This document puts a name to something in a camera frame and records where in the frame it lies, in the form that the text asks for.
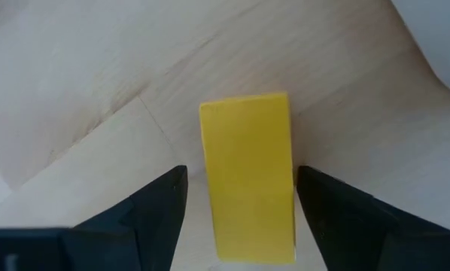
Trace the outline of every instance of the wooden surface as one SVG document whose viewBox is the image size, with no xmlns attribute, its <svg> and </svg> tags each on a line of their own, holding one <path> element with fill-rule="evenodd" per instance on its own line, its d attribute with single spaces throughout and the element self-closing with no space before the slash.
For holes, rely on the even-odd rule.
<svg viewBox="0 0 450 271">
<path fill-rule="evenodd" d="M 199 103 L 286 91 L 293 161 L 450 228 L 450 91 L 387 0 L 0 1 L 0 226 L 73 225 L 177 163 L 176 270 L 214 252 Z"/>
</svg>

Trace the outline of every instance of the wooden block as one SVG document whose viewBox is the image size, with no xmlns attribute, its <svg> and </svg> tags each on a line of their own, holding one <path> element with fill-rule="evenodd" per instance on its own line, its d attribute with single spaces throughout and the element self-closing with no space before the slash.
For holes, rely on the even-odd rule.
<svg viewBox="0 0 450 271">
<path fill-rule="evenodd" d="M 293 263 L 293 176 L 286 93 L 200 106 L 218 257 Z"/>
</svg>

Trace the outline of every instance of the white surface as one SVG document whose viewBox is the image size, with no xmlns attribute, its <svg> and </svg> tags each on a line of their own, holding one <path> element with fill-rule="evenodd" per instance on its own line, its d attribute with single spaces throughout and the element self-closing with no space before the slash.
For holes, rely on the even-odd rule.
<svg viewBox="0 0 450 271">
<path fill-rule="evenodd" d="M 392 0 L 437 77 L 450 88 L 450 0 Z"/>
<path fill-rule="evenodd" d="M 296 263 L 288 265 L 258 265 L 223 263 L 215 249 L 211 208 L 205 173 L 192 177 L 188 187 L 187 212 L 173 259 L 172 270 L 177 271 L 325 271 L 324 260 L 315 244 L 298 196 L 295 196 Z"/>
</svg>

